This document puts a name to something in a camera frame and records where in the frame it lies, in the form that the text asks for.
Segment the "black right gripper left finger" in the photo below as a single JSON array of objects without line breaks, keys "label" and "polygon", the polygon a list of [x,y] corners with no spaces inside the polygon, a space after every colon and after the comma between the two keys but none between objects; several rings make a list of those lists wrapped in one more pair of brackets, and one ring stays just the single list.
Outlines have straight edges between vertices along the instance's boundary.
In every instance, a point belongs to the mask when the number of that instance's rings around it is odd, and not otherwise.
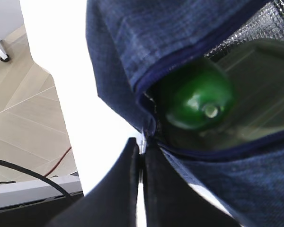
[{"label": "black right gripper left finger", "polygon": [[118,160],[92,191],[54,217],[49,227],[134,227],[139,147],[129,138]]}]

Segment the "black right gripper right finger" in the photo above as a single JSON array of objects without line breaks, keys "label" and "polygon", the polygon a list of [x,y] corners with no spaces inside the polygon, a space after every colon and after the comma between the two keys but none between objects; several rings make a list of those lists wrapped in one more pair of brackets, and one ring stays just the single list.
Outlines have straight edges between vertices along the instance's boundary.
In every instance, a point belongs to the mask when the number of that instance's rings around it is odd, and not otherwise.
[{"label": "black right gripper right finger", "polygon": [[158,144],[144,153],[144,198],[149,227],[238,227],[239,223],[196,193],[175,171]]}]

